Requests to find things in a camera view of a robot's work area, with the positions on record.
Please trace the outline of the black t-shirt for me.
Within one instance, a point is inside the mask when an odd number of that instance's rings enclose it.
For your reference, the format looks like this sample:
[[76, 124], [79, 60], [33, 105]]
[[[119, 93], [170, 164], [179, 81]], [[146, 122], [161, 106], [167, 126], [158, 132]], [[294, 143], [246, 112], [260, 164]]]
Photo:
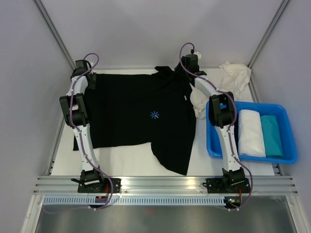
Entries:
[[162, 166], [186, 175], [196, 128], [191, 92], [188, 77], [169, 67], [151, 75], [98, 74], [96, 88], [84, 93], [93, 147], [150, 143]]

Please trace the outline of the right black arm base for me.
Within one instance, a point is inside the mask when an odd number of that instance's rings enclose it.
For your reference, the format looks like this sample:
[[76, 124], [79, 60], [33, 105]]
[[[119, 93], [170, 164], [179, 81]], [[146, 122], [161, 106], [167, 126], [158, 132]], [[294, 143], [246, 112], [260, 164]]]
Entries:
[[222, 178], [207, 178], [202, 184], [209, 194], [248, 194], [250, 193], [251, 185], [248, 179], [241, 183], [230, 185], [223, 181]]

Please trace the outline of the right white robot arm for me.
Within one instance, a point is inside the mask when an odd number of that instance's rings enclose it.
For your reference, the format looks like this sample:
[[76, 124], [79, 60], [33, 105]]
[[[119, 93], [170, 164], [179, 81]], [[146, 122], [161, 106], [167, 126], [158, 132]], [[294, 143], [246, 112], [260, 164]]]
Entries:
[[211, 188], [207, 189], [208, 192], [238, 193], [243, 187], [249, 188], [235, 142], [234, 123], [237, 120], [237, 109], [233, 94], [219, 90], [213, 82], [201, 75], [198, 56], [194, 53], [180, 55], [179, 64], [174, 70], [177, 73], [184, 73], [192, 81], [196, 78], [203, 80], [206, 83], [205, 88], [211, 94], [206, 111], [221, 143], [223, 175], [220, 180], [206, 181], [211, 185]]

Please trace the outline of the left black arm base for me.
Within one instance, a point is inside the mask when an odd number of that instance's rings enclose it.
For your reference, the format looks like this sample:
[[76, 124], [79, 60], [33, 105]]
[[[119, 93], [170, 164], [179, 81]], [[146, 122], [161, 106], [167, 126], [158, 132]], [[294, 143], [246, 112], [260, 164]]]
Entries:
[[121, 188], [121, 179], [119, 178], [103, 178], [101, 181], [95, 180], [87, 182], [79, 181], [78, 193], [119, 193]]

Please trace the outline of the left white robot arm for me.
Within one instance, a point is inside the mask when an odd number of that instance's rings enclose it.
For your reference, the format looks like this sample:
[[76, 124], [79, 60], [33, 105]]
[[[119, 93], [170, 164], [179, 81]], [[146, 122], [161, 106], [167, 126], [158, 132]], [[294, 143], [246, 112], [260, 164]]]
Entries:
[[76, 69], [70, 80], [66, 95], [59, 98], [65, 123], [72, 128], [74, 140], [81, 155], [82, 171], [78, 183], [78, 193], [99, 193], [106, 187], [106, 180], [100, 173], [90, 137], [90, 114], [85, 104], [85, 90], [96, 87], [96, 74], [86, 59], [75, 62]]

